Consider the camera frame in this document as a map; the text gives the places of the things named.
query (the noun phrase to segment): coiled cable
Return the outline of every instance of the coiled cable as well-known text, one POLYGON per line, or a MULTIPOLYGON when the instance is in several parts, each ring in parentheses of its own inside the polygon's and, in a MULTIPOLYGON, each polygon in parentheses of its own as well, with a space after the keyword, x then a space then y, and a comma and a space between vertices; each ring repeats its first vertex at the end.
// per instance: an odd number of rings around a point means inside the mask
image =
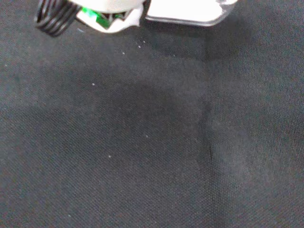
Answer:
POLYGON ((41 31, 57 37, 72 24, 81 8, 68 0, 40 0, 34 22, 41 31))

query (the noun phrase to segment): dark gray cloth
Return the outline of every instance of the dark gray cloth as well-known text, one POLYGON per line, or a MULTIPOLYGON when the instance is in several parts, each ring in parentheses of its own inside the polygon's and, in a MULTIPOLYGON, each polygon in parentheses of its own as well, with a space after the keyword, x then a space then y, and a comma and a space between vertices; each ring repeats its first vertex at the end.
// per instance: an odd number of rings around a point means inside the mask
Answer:
POLYGON ((55 39, 0 6, 1 227, 304 227, 303 1, 55 39))

